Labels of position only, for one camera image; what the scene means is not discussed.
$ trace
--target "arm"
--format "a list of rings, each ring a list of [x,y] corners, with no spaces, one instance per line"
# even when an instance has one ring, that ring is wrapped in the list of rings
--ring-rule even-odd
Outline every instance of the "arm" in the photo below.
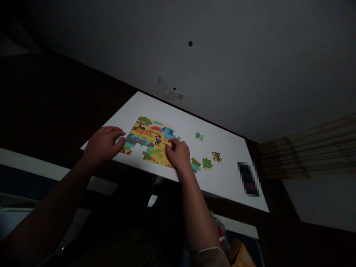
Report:
[[[183,213],[189,249],[192,253],[204,248],[220,247],[220,242],[207,204],[190,165],[189,147],[185,142],[171,139],[165,150],[177,167],[182,184]]]
[[[53,253],[68,230],[96,166],[113,158],[125,143],[117,127],[99,129],[88,142],[83,158],[40,204],[7,236],[3,246],[16,258]]]

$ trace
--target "colorful puzzle picture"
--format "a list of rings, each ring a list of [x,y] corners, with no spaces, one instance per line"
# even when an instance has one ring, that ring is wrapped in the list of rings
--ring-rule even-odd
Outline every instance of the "colorful puzzle picture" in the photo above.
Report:
[[[200,163],[193,157],[192,158],[192,162],[190,163],[190,165],[192,166],[193,170],[195,173],[197,173],[198,171],[200,171]]]
[[[211,160],[208,158],[203,159],[203,169],[206,171],[212,171],[213,164],[211,164]]]
[[[218,153],[218,152],[212,152],[211,154],[212,154],[213,157],[214,157],[214,161],[217,161],[218,163],[220,163],[220,162],[223,161],[223,159],[220,158],[220,153]]]
[[[202,134],[200,134],[199,132],[195,133],[195,138],[199,139],[200,141],[204,141],[204,136]]]
[[[175,136],[174,132],[174,128],[168,124],[140,116],[126,137],[120,152],[130,155],[136,144],[141,147],[146,146],[147,150],[142,153],[144,160],[175,169],[165,151],[165,144],[170,145],[167,142],[169,139],[180,140],[180,137]]]

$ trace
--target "cardboard box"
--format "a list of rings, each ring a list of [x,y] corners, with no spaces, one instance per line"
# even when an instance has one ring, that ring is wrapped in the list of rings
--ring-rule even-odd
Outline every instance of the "cardboard box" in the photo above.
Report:
[[[230,247],[229,252],[226,252],[225,254],[229,262],[231,264],[233,263],[232,267],[256,267],[244,243],[240,240],[234,239],[230,243]]]

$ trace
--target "mobile phone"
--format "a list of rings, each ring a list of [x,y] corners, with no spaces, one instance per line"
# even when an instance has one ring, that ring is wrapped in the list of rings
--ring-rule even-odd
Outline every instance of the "mobile phone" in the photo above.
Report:
[[[242,179],[242,183],[245,187],[246,194],[254,197],[259,197],[260,193],[258,192],[256,182],[253,180],[252,171],[250,166],[245,162],[237,163],[238,170]]]

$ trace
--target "hand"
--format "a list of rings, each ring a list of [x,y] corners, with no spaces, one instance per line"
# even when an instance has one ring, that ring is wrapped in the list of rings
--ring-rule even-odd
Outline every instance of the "hand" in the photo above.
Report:
[[[125,144],[124,137],[121,137],[115,144],[115,139],[122,135],[125,135],[125,133],[118,127],[109,126],[100,128],[89,139],[88,145],[84,149],[83,159],[94,165],[99,165],[108,159],[112,159]]]
[[[165,145],[165,150],[173,165],[179,171],[187,168],[192,169],[190,165],[190,151],[187,144],[184,141],[180,142],[178,139],[170,139],[168,142],[171,143],[171,147]]]

